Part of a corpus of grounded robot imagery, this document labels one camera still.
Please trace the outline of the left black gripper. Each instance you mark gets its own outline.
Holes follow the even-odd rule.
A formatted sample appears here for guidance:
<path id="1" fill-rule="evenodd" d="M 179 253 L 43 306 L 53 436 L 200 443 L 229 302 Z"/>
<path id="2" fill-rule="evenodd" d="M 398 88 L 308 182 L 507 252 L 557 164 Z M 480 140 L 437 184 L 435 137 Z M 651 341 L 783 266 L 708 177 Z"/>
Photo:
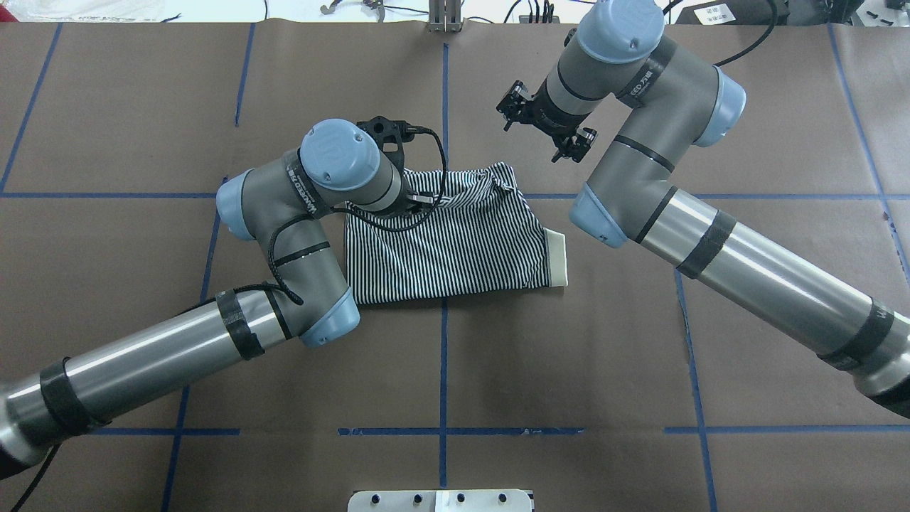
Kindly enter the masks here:
<path id="1" fill-rule="evenodd" d="M 403 182 L 397 196 L 397 212 L 400 214 L 417 214 L 432 207 L 436 201 L 433 191 L 416 191 L 412 185 Z"/>

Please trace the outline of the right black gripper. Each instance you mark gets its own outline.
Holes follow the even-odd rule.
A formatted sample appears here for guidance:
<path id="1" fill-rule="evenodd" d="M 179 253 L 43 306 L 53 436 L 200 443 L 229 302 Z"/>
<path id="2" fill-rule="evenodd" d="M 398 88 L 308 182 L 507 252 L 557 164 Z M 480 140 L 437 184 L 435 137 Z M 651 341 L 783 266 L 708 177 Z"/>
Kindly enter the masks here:
<path id="1" fill-rule="evenodd" d="M 552 100 L 544 84 L 532 95 L 523 81 L 515 81 L 498 102 L 496 110 L 506 120 L 506 131 L 514 123 L 519 123 L 532 125 L 550 136 L 556 148 L 553 163 L 560 159 L 581 162 L 597 137 L 595 129 L 581 126 L 589 113 L 570 114 L 562 110 Z"/>

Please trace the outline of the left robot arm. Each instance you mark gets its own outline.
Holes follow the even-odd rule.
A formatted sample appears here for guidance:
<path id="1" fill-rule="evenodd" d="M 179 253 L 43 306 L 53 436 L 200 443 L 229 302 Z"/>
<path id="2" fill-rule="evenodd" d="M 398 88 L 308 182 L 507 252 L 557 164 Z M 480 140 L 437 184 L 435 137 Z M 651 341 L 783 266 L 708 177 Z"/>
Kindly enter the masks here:
<path id="1" fill-rule="evenodd" d="M 441 201 L 405 176 L 403 145 L 428 127 L 375 117 L 316 123 L 299 148 L 248 169 L 215 195 L 219 218 L 259 244 L 272 279 L 212 299 L 91 352 L 2 386 L 2 476 L 46 462 L 53 447 L 157 398 L 298 338 L 322 346 L 360 323 L 322 218 L 414 215 Z"/>

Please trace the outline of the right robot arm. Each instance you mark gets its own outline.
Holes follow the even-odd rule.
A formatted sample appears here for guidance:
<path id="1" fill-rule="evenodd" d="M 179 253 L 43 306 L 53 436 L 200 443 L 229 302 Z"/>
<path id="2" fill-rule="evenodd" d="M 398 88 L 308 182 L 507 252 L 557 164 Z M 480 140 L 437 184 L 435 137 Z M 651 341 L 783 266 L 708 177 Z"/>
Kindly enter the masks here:
<path id="1" fill-rule="evenodd" d="M 598 127 L 572 220 L 675 272 L 699 421 L 908 419 L 908 32 L 582 4 L 514 97 Z"/>

